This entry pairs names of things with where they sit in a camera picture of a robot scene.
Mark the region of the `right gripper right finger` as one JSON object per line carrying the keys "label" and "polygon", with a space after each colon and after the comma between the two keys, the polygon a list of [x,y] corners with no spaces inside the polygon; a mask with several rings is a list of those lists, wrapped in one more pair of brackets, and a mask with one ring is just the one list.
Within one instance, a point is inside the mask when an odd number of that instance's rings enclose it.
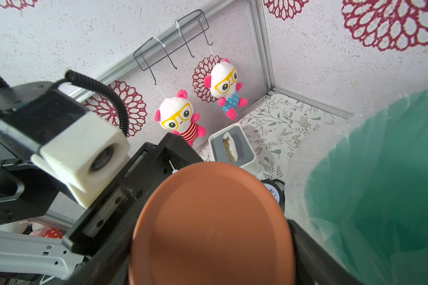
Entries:
{"label": "right gripper right finger", "polygon": [[295,221],[287,222],[294,245],[297,285],[359,285],[361,283]]}

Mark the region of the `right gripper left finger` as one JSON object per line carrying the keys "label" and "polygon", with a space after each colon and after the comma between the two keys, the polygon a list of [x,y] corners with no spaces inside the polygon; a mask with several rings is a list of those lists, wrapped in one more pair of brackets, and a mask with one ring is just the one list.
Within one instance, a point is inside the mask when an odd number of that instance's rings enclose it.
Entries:
{"label": "right gripper left finger", "polygon": [[128,285],[133,229],[114,230],[111,238],[64,283],[66,285]]}

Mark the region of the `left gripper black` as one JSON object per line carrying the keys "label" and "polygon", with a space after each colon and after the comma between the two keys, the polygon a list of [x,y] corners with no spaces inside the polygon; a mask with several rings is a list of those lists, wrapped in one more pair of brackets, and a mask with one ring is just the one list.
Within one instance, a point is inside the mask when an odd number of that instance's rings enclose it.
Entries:
{"label": "left gripper black", "polygon": [[63,237],[72,253],[94,256],[109,241],[130,240],[137,219],[156,188],[173,171],[202,162],[179,135],[144,143]]}

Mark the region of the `brown jar lid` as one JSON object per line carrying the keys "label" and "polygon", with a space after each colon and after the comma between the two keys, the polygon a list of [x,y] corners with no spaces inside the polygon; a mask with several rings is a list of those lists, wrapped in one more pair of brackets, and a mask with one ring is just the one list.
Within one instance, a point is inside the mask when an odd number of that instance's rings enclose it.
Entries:
{"label": "brown jar lid", "polygon": [[180,169],[146,202],[133,233],[132,285],[292,285],[287,220],[247,171],[202,162]]}

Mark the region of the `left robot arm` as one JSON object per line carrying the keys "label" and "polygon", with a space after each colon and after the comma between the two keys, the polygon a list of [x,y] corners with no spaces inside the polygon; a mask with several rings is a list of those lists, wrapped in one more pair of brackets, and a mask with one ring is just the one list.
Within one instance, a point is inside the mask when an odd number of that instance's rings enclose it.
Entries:
{"label": "left robot arm", "polygon": [[15,87],[0,78],[0,225],[44,216],[60,192],[86,208],[59,241],[0,234],[0,273],[128,283],[146,202],[172,171],[202,160],[175,134],[129,156],[129,116],[119,95],[74,71]]}

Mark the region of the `plush toy red striped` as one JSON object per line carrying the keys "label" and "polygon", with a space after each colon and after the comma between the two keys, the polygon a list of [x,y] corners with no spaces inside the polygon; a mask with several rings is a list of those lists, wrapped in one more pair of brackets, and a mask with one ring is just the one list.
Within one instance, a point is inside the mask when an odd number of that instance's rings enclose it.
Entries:
{"label": "plush toy red striped", "polygon": [[191,147],[198,138],[206,135],[206,128],[198,124],[199,119],[200,114],[195,112],[186,90],[165,99],[154,117],[163,129],[183,137]]}

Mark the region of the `white tissue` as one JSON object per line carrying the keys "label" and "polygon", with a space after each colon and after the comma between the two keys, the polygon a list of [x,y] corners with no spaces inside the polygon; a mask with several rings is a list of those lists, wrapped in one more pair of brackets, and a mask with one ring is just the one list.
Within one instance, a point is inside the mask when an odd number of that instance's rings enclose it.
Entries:
{"label": "white tissue", "polygon": [[222,138],[222,143],[224,145],[228,160],[230,163],[235,163],[238,160],[237,148],[235,141],[229,132],[225,132]]}

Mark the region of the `black alarm clock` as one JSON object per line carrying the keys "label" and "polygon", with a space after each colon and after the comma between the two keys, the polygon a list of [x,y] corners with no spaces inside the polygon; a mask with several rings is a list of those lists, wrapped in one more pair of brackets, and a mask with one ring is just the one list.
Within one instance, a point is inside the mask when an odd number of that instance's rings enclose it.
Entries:
{"label": "black alarm clock", "polygon": [[261,180],[262,184],[267,188],[267,190],[273,195],[274,199],[279,204],[282,212],[285,212],[285,194],[283,181],[279,179],[264,179]]}

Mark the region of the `green trash bin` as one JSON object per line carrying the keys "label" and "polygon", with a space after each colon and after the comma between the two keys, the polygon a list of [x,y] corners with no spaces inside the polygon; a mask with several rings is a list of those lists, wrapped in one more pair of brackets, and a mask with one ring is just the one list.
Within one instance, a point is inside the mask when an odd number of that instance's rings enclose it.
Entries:
{"label": "green trash bin", "polygon": [[312,170],[306,209],[334,258],[365,285],[428,285],[428,90],[401,98]]}

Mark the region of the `plush toy blue dotted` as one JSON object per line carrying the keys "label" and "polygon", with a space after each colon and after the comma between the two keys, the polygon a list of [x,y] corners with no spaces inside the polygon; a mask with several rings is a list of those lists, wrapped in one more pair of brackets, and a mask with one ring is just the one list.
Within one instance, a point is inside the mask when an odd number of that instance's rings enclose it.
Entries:
{"label": "plush toy blue dotted", "polygon": [[237,108],[248,104],[248,100],[239,95],[243,83],[239,82],[237,70],[228,59],[221,59],[211,73],[204,78],[203,84],[209,89],[211,95],[218,99],[218,105],[230,120],[237,117]]}

